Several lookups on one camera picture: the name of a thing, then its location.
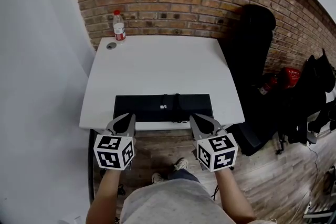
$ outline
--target small round object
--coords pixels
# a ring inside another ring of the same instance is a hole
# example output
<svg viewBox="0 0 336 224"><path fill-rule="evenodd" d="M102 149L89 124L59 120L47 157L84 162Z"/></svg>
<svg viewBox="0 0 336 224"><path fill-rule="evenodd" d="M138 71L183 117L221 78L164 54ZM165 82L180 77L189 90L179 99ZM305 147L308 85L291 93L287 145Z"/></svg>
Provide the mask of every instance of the small round object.
<svg viewBox="0 0 336 224"><path fill-rule="evenodd" d="M116 46L117 46L117 43L115 43L115 42L111 42L111 43L108 43L108 44L106 45L106 48L107 48L108 50L112 50L112 49L114 49Z"/></svg>

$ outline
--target white cube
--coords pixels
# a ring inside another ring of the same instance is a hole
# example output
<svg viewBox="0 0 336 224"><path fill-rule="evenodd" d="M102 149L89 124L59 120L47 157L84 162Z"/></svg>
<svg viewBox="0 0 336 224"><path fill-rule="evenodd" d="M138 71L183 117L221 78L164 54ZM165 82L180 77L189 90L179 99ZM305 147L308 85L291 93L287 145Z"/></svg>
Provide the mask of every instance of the white cube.
<svg viewBox="0 0 336 224"><path fill-rule="evenodd" d="M100 168L125 170L134 158L132 137L98 134L93 149Z"/></svg>
<svg viewBox="0 0 336 224"><path fill-rule="evenodd" d="M197 141L197 158L210 172L235 165L238 146L231 133Z"/></svg>

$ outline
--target sneaker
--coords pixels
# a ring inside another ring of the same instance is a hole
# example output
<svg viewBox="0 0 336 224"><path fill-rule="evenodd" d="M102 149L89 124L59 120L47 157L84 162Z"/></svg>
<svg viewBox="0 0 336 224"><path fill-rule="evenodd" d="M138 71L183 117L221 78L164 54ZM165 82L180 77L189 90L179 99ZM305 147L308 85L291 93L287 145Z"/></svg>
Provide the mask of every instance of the sneaker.
<svg viewBox="0 0 336 224"><path fill-rule="evenodd" d="M160 182L165 182L167 181L167 179L164 179L159 173L154 173L152 175L152 183L156 184L156 183L160 183Z"/></svg>
<svg viewBox="0 0 336 224"><path fill-rule="evenodd" d="M174 171L180 169L187 169L188 168L188 160L186 158L180 158L174 165Z"/></svg>

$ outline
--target wooden floor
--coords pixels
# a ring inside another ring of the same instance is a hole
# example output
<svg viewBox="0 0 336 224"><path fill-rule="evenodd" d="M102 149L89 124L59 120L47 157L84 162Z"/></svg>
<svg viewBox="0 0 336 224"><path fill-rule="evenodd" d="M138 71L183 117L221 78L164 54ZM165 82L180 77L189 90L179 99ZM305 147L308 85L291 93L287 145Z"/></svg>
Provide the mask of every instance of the wooden floor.
<svg viewBox="0 0 336 224"><path fill-rule="evenodd" d="M124 184L125 196L118 197L117 216L124 200L137 188L151 184L153 172L168 173L172 164L180 157L189 160L188 170L193 173L212 195L217 185L214 173L202 171L199 162L191 151L192 135L190 130L137 132L137 155L132 169L123 171L120 183ZM304 223L303 211L309 202L309 191L316 179L315 153L302 144L287 145L281 155L276 135L263 149L251 157L238 152L235 178L245 196L252 204L259 219L277 219L278 224L292 221ZM312 205L316 210L324 210L335 202L323 194L325 173L336 163L336 132L320 134L316 145L310 148L318 153L318 175L311 194ZM99 168L95 164L95 189L100 183ZM219 193L216 202L220 203Z"/></svg>

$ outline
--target water bottle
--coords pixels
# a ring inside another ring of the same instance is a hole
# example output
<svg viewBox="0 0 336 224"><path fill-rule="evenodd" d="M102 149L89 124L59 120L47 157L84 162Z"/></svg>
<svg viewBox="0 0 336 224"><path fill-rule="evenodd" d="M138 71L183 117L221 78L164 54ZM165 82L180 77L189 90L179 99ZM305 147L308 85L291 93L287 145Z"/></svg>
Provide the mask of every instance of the water bottle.
<svg viewBox="0 0 336 224"><path fill-rule="evenodd" d="M114 11L113 30L114 30L115 39L117 41L122 41L125 39L126 37L125 24L124 24L124 20L120 16L119 10Z"/></svg>

